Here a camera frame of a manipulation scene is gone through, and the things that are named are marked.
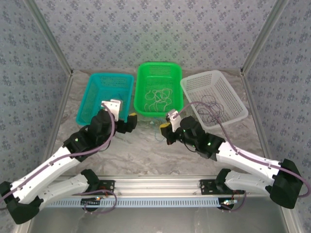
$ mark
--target wall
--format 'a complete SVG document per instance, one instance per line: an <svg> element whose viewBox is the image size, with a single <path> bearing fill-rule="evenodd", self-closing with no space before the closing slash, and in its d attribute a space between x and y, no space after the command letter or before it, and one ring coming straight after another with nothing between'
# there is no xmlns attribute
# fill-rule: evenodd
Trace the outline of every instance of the wall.
<svg viewBox="0 0 311 233"><path fill-rule="evenodd" d="M41 163L67 77L24 2L1 0L0 9L2 182ZM0 211L0 233L13 227L8 212Z"/></svg>
<svg viewBox="0 0 311 233"><path fill-rule="evenodd" d="M275 0L36 0L73 69L240 68Z"/></svg>
<svg viewBox="0 0 311 233"><path fill-rule="evenodd" d="M247 77L275 159L293 160L311 183L310 45L311 3L290 1ZM297 207L311 232L311 197Z"/></svg>

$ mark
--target teal basket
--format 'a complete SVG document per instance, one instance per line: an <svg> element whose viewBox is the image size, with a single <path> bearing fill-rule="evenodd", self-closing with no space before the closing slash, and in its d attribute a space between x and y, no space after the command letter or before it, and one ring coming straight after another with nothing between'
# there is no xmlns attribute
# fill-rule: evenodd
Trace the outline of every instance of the teal basket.
<svg viewBox="0 0 311 233"><path fill-rule="evenodd" d="M169 62L146 62L139 66L134 98L135 110L145 117L165 117L184 106L180 85L181 67Z"/></svg>
<svg viewBox="0 0 311 233"><path fill-rule="evenodd" d="M130 74L95 73L89 78L86 91L83 95L76 122L79 125L88 125L92 117L102 108L102 101L111 99L122 101L122 110L119 118L127 121L134 77Z"/></svg>

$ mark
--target plastic basket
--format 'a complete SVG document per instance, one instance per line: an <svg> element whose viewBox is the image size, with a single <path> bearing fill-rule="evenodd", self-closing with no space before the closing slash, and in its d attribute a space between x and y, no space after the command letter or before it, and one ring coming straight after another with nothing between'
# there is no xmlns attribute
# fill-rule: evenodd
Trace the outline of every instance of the plastic basket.
<svg viewBox="0 0 311 233"><path fill-rule="evenodd" d="M248 116L245 105L218 70L191 75L182 79L180 84L189 102L203 100L205 103L220 103L223 106L223 114L219 118L223 125L231 124ZM207 121L206 115L199 114L195 108L196 105L191 106L204 130L220 127L215 120Z"/></svg>
<svg viewBox="0 0 311 233"><path fill-rule="evenodd" d="M181 110L184 105L181 79L181 67L175 63L140 65L134 98L136 111L145 117L165 117L171 109Z"/></svg>
<svg viewBox="0 0 311 233"><path fill-rule="evenodd" d="M102 108L103 100L122 100L119 118L127 121L134 77L130 74L94 73L89 78L83 95L76 122L87 125L93 116Z"/></svg>

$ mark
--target white basket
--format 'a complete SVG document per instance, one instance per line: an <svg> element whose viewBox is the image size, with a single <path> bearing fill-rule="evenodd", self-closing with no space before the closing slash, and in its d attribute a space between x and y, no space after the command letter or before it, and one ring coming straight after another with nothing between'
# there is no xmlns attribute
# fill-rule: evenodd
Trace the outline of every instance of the white basket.
<svg viewBox="0 0 311 233"><path fill-rule="evenodd" d="M224 75L218 70L191 75L182 79L180 84L189 102L202 101L203 99L205 103L216 101L222 104L224 110L220 121L223 125L229 125L248 116L245 105ZM196 106L195 104L191 105L205 131L220 127L215 121L207 122L206 116L199 114L195 109Z"/></svg>

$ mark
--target floral wallpaper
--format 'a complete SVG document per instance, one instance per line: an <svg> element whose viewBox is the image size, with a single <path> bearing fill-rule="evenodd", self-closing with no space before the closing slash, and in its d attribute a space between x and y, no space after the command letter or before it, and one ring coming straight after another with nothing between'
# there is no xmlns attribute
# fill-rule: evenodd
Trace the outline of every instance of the floral wallpaper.
<svg viewBox="0 0 311 233"><path fill-rule="evenodd" d="M35 0L73 69L240 68L276 0Z"/></svg>
<svg viewBox="0 0 311 233"><path fill-rule="evenodd" d="M41 163L67 76L24 2L1 0L0 9L1 183ZM0 211L0 233L13 227Z"/></svg>
<svg viewBox="0 0 311 233"><path fill-rule="evenodd" d="M272 154L293 160L311 183L310 45L311 2L292 0L247 77ZM311 232L311 197L299 199L297 207Z"/></svg>

